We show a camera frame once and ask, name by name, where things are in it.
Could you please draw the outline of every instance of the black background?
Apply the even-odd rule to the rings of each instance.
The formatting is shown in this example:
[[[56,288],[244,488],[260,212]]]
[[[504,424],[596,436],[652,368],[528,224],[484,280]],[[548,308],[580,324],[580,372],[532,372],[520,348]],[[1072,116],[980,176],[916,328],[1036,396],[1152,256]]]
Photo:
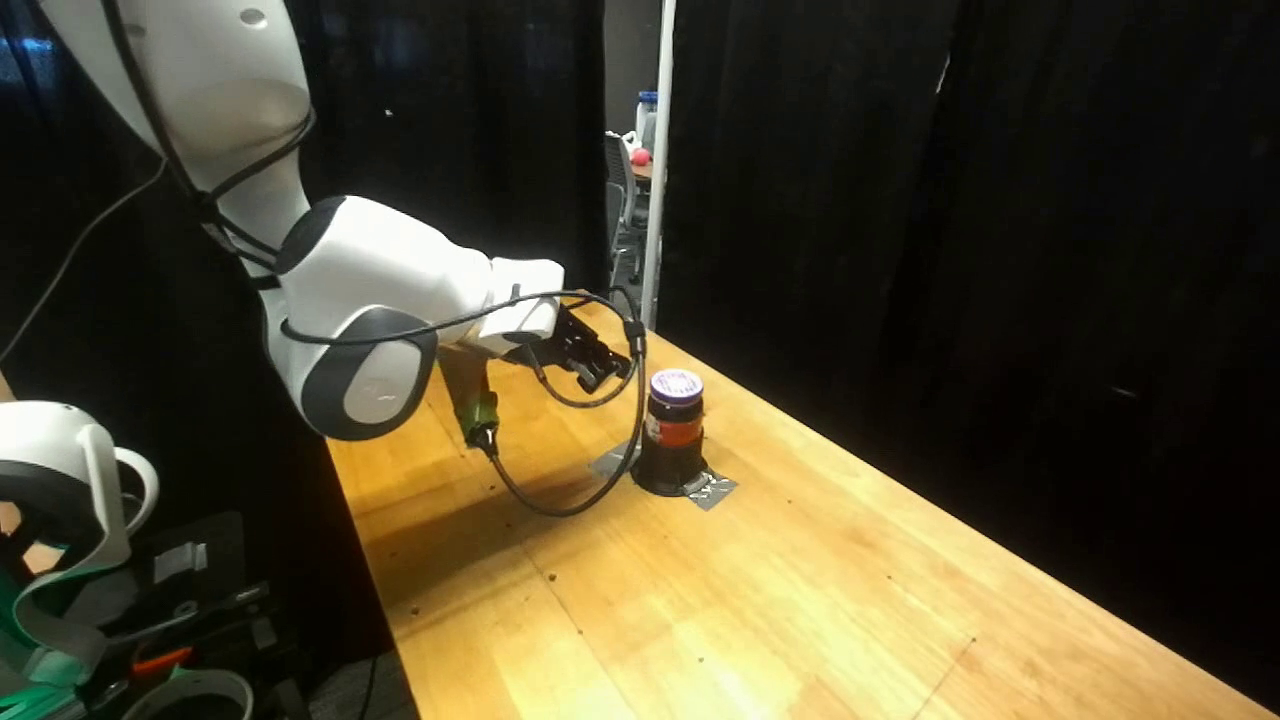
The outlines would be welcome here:
[[[680,4],[660,324],[1280,708],[1276,88],[1264,0]]]

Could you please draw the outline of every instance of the black cable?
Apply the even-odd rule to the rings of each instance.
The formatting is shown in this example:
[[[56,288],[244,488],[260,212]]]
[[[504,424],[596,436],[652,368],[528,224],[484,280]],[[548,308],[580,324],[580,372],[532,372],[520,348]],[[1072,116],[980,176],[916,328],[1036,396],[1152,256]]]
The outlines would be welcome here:
[[[548,508],[548,504],[536,504],[528,492],[520,492],[520,484],[512,480],[512,472],[504,468],[504,460],[500,460],[500,452],[496,452],[496,432],[488,432],[484,444],[480,444],[484,456],[488,456],[488,464],[492,464],[492,472],[504,480],[504,488],[508,488],[528,512],[536,512],[536,516],[580,516],[580,512],[596,508],[596,504],[628,476],[628,468],[636,464],[636,452],[640,452],[640,444],[644,444],[644,380],[648,380],[644,368],[648,368],[648,340],[644,340],[644,324],[640,324],[640,312],[636,312],[632,292],[620,288],[620,296],[628,300],[628,312],[612,308],[612,304],[600,300],[596,292],[584,292],[588,304],[600,300],[604,308],[612,308],[612,312],[624,320],[624,336],[628,336],[628,352],[632,352],[632,372],[628,372],[628,380],[624,380],[612,396],[620,396],[620,392],[636,380],[636,416],[632,416],[628,448],[624,448],[620,464],[612,468],[612,476],[608,476],[592,496],[584,496],[580,504]],[[596,408],[596,404],[564,400],[564,396],[544,380],[540,364],[536,364],[536,376],[540,376],[540,384],[548,388],[548,396],[556,396],[560,404],[568,404],[568,408]]]
[[[160,184],[168,160],[160,156],[156,172],[140,184],[132,184],[124,196],[116,196],[116,204],[108,204],[104,212],[96,212],[80,236],[72,240],[72,248],[64,252],[64,260],[56,264],[56,272],[48,276],[44,292],[36,296],[36,304],[28,308],[28,316],[20,320],[20,328],[12,332],[12,340],[0,352],[0,368],[4,360],[16,352],[16,344],[28,336],[28,328],[36,324],[36,316],[44,312],[44,304],[52,300],[52,292],[64,284],[68,268],[76,264],[80,248],[88,244],[88,236],[112,220],[124,204],[132,204],[136,196],[144,196],[152,184]]]
[[[580,504],[568,504],[568,508],[548,508],[548,504],[536,504],[532,496],[520,492],[520,484],[512,480],[512,472],[504,468],[500,452],[496,452],[496,440],[484,444],[484,456],[492,464],[492,472],[508,484],[508,492],[536,516],[580,516],[588,508],[596,508],[632,468],[636,452],[640,452],[640,440],[644,440],[644,356],[636,360],[636,420],[632,420],[632,436],[628,436],[628,452],[620,456],[620,464],[612,468],[612,476],[592,492],[584,496]]]
[[[544,504],[536,504],[532,496],[524,496],[520,484],[512,480],[512,472],[504,468],[504,460],[500,460],[500,452],[496,452],[496,432],[488,432],[484,444],[480,444],[484,456],[488,456],[488,464],[492,464],[492,472],[504,480],[504,488],[508,488],[524,508],[540,512],[540,516],[580,516],[580,512],[596,508],[596,504],[620,484],[620,476],[632,468],[632,460],[636,460],[636,452],[640,452],[640,436],[644,436],[644,364],[648,364],[648,344],[644,344],[644,324],[640,324],[640,312],[636,312],[632,292],[628,292],[628,288],[616,288],[616,292],[628,300],[628,312],[612,308],[600,292],[560,288],[560,292],[512,296],[512,300],[500,300],[500,304],[488,304],[488,308],[476,308],[476,312],[464,312],[464,316],[452,316],[452,320],[440,320],[440,324],[424,324],[424,328],[412,328],[412,332],[312,336],[312,332],[292,328],[288,320],[280,324],[280,332],[284,332],[288,340],[300,340],[300,344],[384,344],[384,340],[420,340],[420,336],[440,332],[440,328],[472,324],[472,320],[480,320],[480,316],[488,316],[488,312],[524,304],[524,300],[564,300],[564,296],[572,300],[572,296],[576,296],[572,308],[580,308],[580,304],[604,304],[608,312],[616,312],[616,316],[624,320],[624,336],[628,336],[628,352],[632,352],[632,372],[628,372],[628,380],[624,380],[616,392],[608,392],[604,400],[568,400],[564,392],[556,392],[556,388],[548,384],[544,364],[540,364],[536,356],[532,356],[532,372],[536,372],[536,380],[544,384],[544,392],[556,396],[556,400],[568,404],[568,408],[600,408],[600,404],[616,400],[616,396],[636,380],[632,436],[628,436],[628,452],[624,452],[624,460],[616,464],[616,472],[612,472],[588,500],[580,500],[580,504],[572,504],[572,508],[544,508]]]

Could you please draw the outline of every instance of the wooden table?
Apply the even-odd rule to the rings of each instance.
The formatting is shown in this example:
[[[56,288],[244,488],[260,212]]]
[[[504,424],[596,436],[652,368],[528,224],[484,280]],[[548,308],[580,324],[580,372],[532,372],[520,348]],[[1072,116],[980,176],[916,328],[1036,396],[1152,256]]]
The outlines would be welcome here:
[[[1272,716],[716,368],[712,512],[624,480],[524,512],[460,444],[440,372],[372,444],[332,444],[420,716]],[[504,456],[540,500],[596,488],[632,400],[556,412],[496,372]]]

